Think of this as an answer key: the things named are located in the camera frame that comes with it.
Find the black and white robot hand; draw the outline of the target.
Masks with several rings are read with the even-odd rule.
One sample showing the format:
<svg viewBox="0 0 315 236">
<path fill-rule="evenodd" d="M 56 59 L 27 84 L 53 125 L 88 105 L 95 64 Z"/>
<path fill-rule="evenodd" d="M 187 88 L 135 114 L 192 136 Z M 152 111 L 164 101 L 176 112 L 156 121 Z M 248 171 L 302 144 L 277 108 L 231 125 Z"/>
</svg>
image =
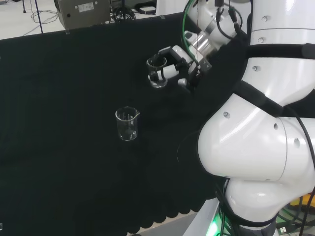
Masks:
<svg viewBox="0 0 315 236">
<path fill-rule="evenodd" d="M 178 45 L 163 48 L 147 59 L 148 79 L 152 87 L 161 89 L 168 81 L 177 78 L 180 87 L 189 93 L 194 92 L 202 75 L 212 66 L 196 49 L 189 48 L 193 50 L 195 59 Z"/>
</svg>

